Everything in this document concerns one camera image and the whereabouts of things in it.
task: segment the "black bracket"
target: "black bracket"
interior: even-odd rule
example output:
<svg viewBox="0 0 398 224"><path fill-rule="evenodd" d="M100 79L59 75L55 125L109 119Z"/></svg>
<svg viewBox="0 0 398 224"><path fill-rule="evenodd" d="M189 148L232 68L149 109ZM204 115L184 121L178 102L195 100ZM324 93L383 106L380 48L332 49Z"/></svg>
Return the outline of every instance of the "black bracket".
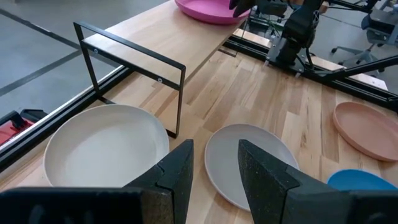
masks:
<svg viewBox="0 0 398 224"><path fill-rule="evenodd" d="M98 99L99 100L101 100L101 101L103 101L103 102L105 102L107 104L113 104L112 101L110 101L108 99L105 99L103 97L104 91L102 91L102 89L98 86L98 81L97 81L97 78L95 76L93 64L91 62L88 50L90 50L90 51L92 51L92 52L94 52L96 54L100 54L100 55L102 55L102 56L104 56L104 57L106 57L106 58L108 58L108 59L110 59L110 60L112 60L112 61L114 61L116 63L119 63L119 64L121 64L121 65L123 65L123 66L125 66L127 68L130 68L130 69L132 69L132 70L134 70L136 72L139 72L140 74L143 74L143 75L145 75L145 76L147 76L147 77L149 77L149 78L151 78L151 79L153 79L155 81L158 81L158 82L160 82L160 83L162 83L162 84L164 84L164 85L166 85L168 87L171 87L174 90L178 91L177 124L176 124L175 133L170 131L170 130L168 130L168 129L166 129L167 134L170 137L176 138L178 136L179 132L180 132L182 94L183 94L183 86L184 86L184 81L185 81L186 66L181 64L181 63L179 63L179 62L176 62L176 61L174 61L174 60L172 60L172 59L170 59L168 57L165 57L165 56L163 56L161 54L158 54L158 53L156 53L156 52L154 52L154 51L152 51L150 49L147 49L147 48L142 47L142 46L140 46L138 44L135 44L135 43L133 43L131 41L123 39L123 38L121 38L121 37L119 37L117 35L114 35L114 34L108 32L108 31L106 31L106 30L102 30L102 29L97 28L95 26L89 25L89 24L87 24L85 22L74 22L73 26L75 27L76 35L77 35L78 40L79 40L81 51L82 51L83 56L85 58L86 66L87 66L87 69L88 69L88 73L90 74L91 82L93 83L93 88L94 88L96 94L98 95ZM171 65L171 66L179 69L181 71L180 83L176 84L176 83L174 83L174 82L162 77L161 75L155 74L155 73L150 72L150 71L148 71L148 70L146 70L144 68L141 68L141 67L139 67L137 65L134 65L131 62L128 62L128 61L126 61L126 60L124 60L122 58L119 58L119 57L117 57L117 56L115 56L113 54L110 54L110 53L108 53L108 52L106 52L104 50L99 49L97 46L88 44L87 42L84 41L85 38L84 38L84 35L83 35L83 31L81 29L82 27L93 31L96 34L99 34L99 35L102 35L104 37L107 37L107 38L109 38L109 39L111 39L111 40L113 40L115 42L123 44L123 45L125 45L127 47L130 47L131 49L134 49L134 50L136 50L138 52L141 52L143 54L151 56L151 57L153 57L153 58L155 58L157 60L160 60L161 62L164 62L164 63L166 63L168 65Z"/></svg>

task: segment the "pink plate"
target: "pink plate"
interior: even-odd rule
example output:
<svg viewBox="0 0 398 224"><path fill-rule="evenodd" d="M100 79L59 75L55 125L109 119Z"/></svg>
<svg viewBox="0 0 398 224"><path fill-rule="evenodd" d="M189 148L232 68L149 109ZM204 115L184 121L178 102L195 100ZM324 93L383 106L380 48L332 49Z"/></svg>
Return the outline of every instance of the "pink plate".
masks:
<svg viewBox="0 0 398 224"><path fill-rule="evenodd" d="M229 10L229 0L175 0L182 12L199 21L211 24L235 24L248 16L246 11L233 18L234 10Z"/></svg>

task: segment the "wooden table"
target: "wooden table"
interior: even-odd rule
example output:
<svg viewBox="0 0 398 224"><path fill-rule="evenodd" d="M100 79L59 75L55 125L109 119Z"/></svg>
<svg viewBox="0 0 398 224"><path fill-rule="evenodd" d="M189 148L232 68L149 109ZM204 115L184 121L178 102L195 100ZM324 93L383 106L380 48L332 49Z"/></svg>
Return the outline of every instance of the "wooden table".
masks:
<svg viewBox="0 0 398 224"><path fill-rule="evenodd" d="M250 213L217 193L203 162L210 136L234 123L253 124L274 133L292 151L301 171L321 181L325 182L335 171L351 168L372 172L398 185L397 163L379 162L354 150L338 135L331 120L334 107L344 101L364 103L395 119L393 112L308 79L264 67L263 63L242 54L234 58L215 52L185 85L180 136L170 138L170 148L185 139L194 139L187 223L252 222ZM133 73L105 97L144 108L166 128L174 125L177 92L143 75ZM97 101L90 107L102 104ZM48 185L42 166L47 141L1 174L2 190Z"/></svg>

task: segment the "floor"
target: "floor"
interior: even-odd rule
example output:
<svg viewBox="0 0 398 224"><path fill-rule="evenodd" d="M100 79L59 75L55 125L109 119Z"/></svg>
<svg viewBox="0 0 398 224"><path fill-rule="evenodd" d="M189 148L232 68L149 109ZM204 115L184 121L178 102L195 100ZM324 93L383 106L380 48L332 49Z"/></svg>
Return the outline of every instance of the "floor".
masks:
<svg viewBox="0 0 398 224"><path fill-rule="evenodd" d="M85 21L105 29L164 1L0 0L0 117L24 108L51 112L91 83L72 22ZM367 48L365 33L359 28L364 15L330 9L321 16L311 52L338 62L349 54L331 55L337 45ZM34 30L31 23L44 31ZM383 46L374 49L374 54L384 58L398 54L398 49ZM92 61L98 78L118 66L99 57ZM394 69L387 68L379 78L398 93Z"/></svg>

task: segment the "blue plate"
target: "blue plate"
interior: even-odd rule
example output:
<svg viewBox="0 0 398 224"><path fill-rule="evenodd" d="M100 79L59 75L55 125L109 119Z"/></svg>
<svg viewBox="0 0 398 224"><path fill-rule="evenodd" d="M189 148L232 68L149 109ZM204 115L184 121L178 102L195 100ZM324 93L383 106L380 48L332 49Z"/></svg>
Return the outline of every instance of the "blue plate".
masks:
<svg viewBox="0 0 398 224"><path fill-rule="evenodd" d="M356 169L335 172L329 177L328 185L337 190L397 190L386 180Z"/></svg>

